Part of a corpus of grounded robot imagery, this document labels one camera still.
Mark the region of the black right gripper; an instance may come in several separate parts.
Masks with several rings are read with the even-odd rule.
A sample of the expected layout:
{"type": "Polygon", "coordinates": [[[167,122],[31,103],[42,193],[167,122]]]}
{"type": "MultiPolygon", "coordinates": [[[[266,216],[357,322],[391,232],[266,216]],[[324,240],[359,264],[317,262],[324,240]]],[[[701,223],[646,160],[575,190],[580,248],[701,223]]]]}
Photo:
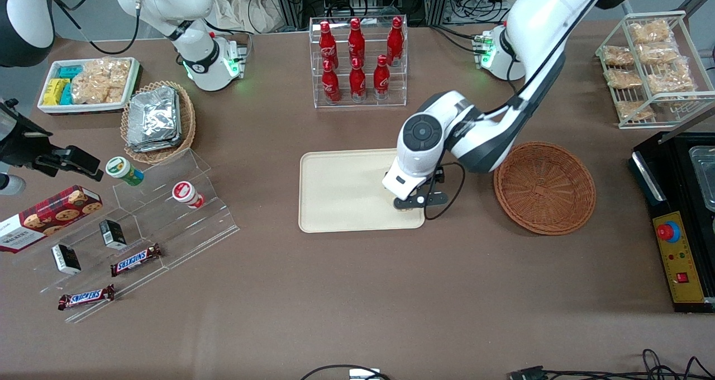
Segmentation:
{"type": "Polygon", "coordinates": [[[101,181],[104,172],[101,161],[77,146],[59,149],[52,145],[51,131],[16,112],[18,100],[2,100],[2,163],[16,168],[38,170],[49,177],[56,177],[59,169],[77,172],[93,181],[101,181]]]}

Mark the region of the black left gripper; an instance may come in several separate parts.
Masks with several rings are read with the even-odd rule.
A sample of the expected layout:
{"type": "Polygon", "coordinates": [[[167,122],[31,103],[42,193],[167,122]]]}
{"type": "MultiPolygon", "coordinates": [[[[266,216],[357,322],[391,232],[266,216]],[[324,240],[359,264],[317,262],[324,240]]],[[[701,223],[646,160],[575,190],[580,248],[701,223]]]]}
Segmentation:
{"type": "Polygon", "coordinates": [[[393,200],[393,207],[396,210],[411,210],[449,203],[449,196],[437,189],[437,185],[443,184],[444,181],[444,167],[437,167],[434,174],[432,174],[424,184],[416,187],[405,200],[395,198],[393,200]]]}

